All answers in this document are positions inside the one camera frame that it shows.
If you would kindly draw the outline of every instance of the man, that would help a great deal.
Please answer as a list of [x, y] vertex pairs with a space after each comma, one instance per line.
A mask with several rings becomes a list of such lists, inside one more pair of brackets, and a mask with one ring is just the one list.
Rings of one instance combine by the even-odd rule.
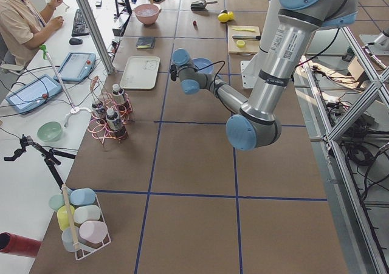
[[16, 64], [28, 65], [39, 46], [62, 27], [62, 16], [51, 19], [62, 1], [50, 0], [38, 12], [29, 0], [0, 0], [0, 33]]

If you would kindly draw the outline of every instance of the white tray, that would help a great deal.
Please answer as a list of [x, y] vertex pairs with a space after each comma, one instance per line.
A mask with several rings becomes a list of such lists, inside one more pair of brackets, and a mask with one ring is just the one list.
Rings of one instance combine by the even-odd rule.
[[156, 85], [159, 57], [130, 57], [120, 80], [124, 89], [150, 90]]

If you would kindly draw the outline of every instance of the green bowl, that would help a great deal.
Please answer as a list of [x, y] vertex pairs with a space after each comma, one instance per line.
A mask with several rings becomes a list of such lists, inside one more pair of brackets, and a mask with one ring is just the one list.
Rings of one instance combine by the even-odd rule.
[[56, 142], [61, 138], [62, 126], [55, 121], [47, 122], [39, 128], [37, 134], [44, 142]]

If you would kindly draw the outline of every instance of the wooden cutting board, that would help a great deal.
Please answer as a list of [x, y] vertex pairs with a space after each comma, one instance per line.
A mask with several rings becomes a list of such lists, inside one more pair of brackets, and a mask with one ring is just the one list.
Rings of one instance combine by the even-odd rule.
[[[252, 31], [239, 31], [233, 30], [233, 28], [237, 29], [254, 29]], [[229, 42], [229, 53], [231, 54], [256, 54], [258, 53], [260, 42], [258, 40], [244, 40], [246, 45], [244, 47], [236, 46], [236, 40], [232, 39], [232, 35], [247, 35], [247, 36], [259, 36], [261, 35], [260, 28], [258, 26], [228, 26], [227, 29], [227, 37]]]

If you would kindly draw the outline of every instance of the beige shirt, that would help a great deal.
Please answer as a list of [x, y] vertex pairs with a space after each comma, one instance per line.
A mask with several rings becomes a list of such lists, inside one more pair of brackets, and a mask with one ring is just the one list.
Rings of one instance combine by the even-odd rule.
[[43, 28], [38, 18], [45, 23], [28, 0], [0, 0], [0, 33], [8, 50], [15, 57], [16, 64], [28, 65], [39, 50], [30, 50], [23, 45]]

